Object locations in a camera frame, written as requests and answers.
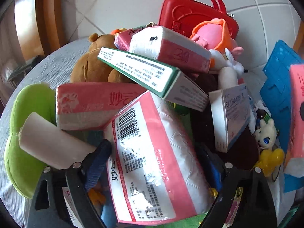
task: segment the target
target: blue heart nose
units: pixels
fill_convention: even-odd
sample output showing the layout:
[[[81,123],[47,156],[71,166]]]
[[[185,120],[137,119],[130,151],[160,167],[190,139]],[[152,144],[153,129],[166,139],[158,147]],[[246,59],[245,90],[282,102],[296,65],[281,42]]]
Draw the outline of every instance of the blue heart nose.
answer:
[[[264,142],[266,143],[266,144],[268,144],[269,143],[269,140],[270,140],[270,138],[269,137],[266,137],[266,138],[264,138]]]

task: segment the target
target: white cylinder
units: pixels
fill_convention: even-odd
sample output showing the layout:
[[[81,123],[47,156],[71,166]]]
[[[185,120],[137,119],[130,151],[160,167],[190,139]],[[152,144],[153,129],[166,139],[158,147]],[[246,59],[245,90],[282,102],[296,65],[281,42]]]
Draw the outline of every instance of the white cylinder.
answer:
[[[82,162],[96,149],[62,131],[36,112],[26,119],[19,133],[19,145],[28,154],[59,170]]]
[[[224,90],[238,85],[237,72],[231,67],[224,67],[219,71],[218,89]]]

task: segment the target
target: gray tablecloth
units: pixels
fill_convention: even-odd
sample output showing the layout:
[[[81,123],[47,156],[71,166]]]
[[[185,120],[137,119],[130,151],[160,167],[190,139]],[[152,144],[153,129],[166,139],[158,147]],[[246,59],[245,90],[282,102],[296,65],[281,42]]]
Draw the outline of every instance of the gray tablecloth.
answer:
[[[21,227],[27,226],[30,200],[25,199],[14,189],[4,167],[4,150],[10,130],[10,116],[17,94],[25,86],[46,82],[55,89],[59,84],[69,81],[72,69],[89,47],[88,40],[80,39],[65,45],[41,61],[22,80],[10,97],[0,119],[0,198],[14,220]]]

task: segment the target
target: green and white box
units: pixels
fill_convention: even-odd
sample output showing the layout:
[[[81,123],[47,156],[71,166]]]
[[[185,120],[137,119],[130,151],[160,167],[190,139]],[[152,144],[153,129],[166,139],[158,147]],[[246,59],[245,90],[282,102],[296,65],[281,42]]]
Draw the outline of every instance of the green and white box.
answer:
[[[166,101],[201,112],[209,103],[208,95],[179,68],[105,47],[98,59]]]

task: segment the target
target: red suitcase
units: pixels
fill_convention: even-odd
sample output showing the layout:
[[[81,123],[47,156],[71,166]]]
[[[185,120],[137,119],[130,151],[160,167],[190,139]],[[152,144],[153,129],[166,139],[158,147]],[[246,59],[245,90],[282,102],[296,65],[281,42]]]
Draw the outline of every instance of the red suitcase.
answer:
[[[224,19],[231,38],[235,39],[239,31],[238,23],[227,14],[222,0],[211,1],[213,7],[195,0],[165,0],[158,24],[189,38],[197,24],[214,18]]]

